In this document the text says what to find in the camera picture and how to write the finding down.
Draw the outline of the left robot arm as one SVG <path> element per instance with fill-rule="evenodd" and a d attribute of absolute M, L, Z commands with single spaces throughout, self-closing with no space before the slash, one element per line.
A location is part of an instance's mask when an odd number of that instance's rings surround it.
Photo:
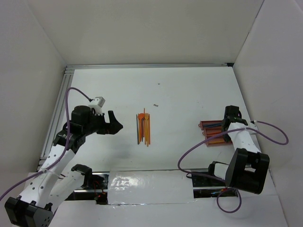
<path fill-rule="evenodd" d="M 115 135 L 122 128 L 113 111 L 108 111 L 109 122 L 96 109 L 76 106 L 53 141 L 48 158 L 39 172 L 26 178 L 28 187 L 16 198 L 9 197 L 5 210 L 13 225 L 18 227 L 47 227 L 60 204 L 77 188 L 87 189 L 93 184 L 92 169 L 76 164 L 60 179 L 67 164 L 75 157 L 86 137 L 96 133 Z"/>

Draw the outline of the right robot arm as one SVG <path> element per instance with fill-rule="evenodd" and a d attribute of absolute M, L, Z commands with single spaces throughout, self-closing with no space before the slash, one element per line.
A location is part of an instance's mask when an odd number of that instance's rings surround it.
<path fill-rule="evenodd" d="M 227 134 L 223 139 L 232 142 L 235 152 L 229 164 L 214 161 L 209 165 L 206 175 L 209 184 L 218 185 L 224 180 L 227 187 L 254 194 L 262 192 L 270 159 L 252 140 L 257 130 L 255 123 L 242 119 L 239 107 L 225 108 L 222 131 Z"/>

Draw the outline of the blue spoon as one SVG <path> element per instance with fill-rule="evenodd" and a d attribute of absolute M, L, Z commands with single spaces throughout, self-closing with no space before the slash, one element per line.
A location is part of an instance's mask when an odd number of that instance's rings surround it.
<path fill-rule="evenodd" d="M 219 122 L 205 122 L 203 125 L 204 125 L 205 127 L 218 127 L 218 126 L 220 126 L 221 124 L 222 124 L 222 122 L 219 121 Z"/>

